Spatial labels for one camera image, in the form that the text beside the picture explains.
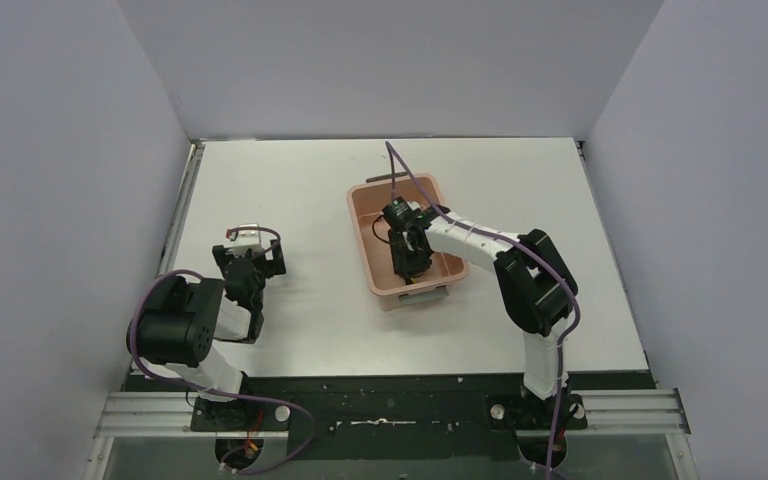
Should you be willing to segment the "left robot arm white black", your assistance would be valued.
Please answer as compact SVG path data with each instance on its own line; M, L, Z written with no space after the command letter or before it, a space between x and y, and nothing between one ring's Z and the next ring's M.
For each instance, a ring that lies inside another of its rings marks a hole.
M264 244L257 235L233 232L211 255L219 277L174 270L159 277L135 311L126 345L138 368L159 365L169 380L216 402L216 415L231 429L252 423L256 403L247 375L217 350L217 342L255 343L264 324L268 279L286 274L281 241Z

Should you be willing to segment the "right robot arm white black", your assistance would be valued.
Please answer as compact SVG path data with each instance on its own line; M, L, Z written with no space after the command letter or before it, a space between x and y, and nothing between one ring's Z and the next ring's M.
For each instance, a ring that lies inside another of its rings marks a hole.
M494 274L505 312L523 333L521 425L558 434L584 428L584 402L569 391L562 351L567 319L578 310L578 287L549 236L539 229L491 230L441 205L422 208L402 197L379 218L388 226L394 273L407 282L426 273L435 254Z

